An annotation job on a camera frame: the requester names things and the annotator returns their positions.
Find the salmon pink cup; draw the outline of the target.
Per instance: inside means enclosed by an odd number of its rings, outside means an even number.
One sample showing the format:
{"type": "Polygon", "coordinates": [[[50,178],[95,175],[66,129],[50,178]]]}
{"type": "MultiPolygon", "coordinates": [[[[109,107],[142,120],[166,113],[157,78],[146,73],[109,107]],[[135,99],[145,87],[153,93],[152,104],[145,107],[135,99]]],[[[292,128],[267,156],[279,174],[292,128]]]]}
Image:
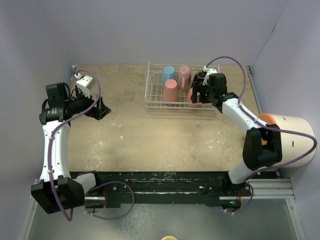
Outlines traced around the salmon pink cup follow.
{"type": "Polygon", "coordinates": [[[166,102],[167,106],[173,106],[174,103],[179,101],[179,89],[176,80],[168,79],[165,82],[162,93],[162,101],[166,102]]]}

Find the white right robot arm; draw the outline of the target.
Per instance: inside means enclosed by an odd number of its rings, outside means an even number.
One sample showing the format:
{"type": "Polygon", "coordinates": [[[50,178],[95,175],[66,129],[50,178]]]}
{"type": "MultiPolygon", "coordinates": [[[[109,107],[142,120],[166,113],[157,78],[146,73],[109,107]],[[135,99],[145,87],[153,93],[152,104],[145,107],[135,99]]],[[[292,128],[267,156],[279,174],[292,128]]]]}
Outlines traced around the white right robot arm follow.
{"type": "Polygon", "coordinates": [[[271,167],[282,161],[282,141],[279,127],[263,120],[250,118],[252,114],[234,92],[228,92],[227,79],[223,73],[199,71],[192,82],[193,103],[211,103],[218,111],[228,116],[244,133],[242,162],[228,171],[229,179],[222,183],[228,196],[240,190],[240,184],[258,170],[271,167]]]}

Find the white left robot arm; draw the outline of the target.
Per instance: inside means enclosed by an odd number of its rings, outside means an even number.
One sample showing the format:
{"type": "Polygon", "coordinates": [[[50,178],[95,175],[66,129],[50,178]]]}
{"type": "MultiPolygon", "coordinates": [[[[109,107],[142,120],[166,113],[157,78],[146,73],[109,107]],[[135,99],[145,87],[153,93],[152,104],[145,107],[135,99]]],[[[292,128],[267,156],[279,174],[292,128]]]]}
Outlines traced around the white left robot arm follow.
{"type": "Polygon", "coordinates": [[[44,158],[39,183],[31,186],[31,195],[47,214],[62,212],[68,220],[72,216],[66,211],[83,206],[86,193],[98,196],[103,191],[97,171],[72,178],[68,166],[71,121],[82,115],[101,120],[111,113],[100,94],[93,98],[93,86],[91,81],[78,80],[73,96],[66,83],[47,85],[47,98],[39,115],[44,135],[44,158]]]}

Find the salmon pink mug with handle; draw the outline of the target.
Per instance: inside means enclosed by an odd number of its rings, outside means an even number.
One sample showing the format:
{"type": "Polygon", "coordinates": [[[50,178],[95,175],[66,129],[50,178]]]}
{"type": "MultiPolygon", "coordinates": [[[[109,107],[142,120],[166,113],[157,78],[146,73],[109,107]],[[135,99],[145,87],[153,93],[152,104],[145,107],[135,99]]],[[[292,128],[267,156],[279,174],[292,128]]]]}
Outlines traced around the salmon pink mug with handle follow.
{"type": "Polygon", "coordinates": [[[193,88],[191,87],[187,96],[186,96],[186,103],[188,108],[206,108],[206,104],[199,104],[200,103],[200,93],[197,93],[196,104],[192,104],[192,95],[193,95],[193,88]]]}

